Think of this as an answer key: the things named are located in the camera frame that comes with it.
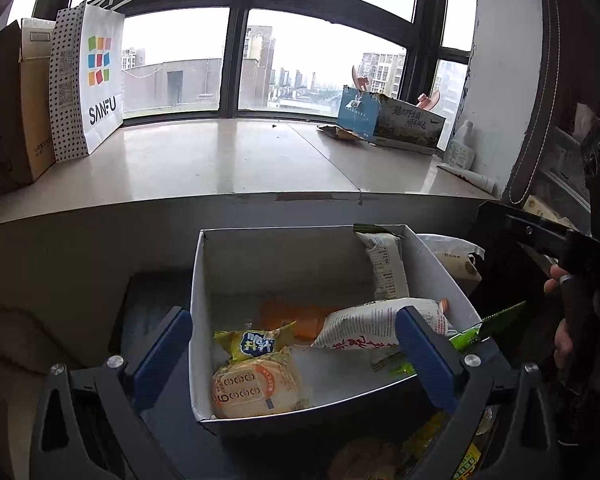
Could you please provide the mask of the person's right hand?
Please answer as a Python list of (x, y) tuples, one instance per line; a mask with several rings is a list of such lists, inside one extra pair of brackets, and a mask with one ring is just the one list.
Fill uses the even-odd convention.
[[(550, 266), (548, 279), (543, 285), (544, 294), (550, 297), (556, 312), (559, 314), (564, 314), (560, 280), (566, 275), (567, 272), (554, 263)], [(566, 317), (563, 316), (557, 325), (554, 338), (554, 361), (558, 370), (563, 370), (567, 366), (572, 350), (573, 341), (570, 337), (568, 322)]]

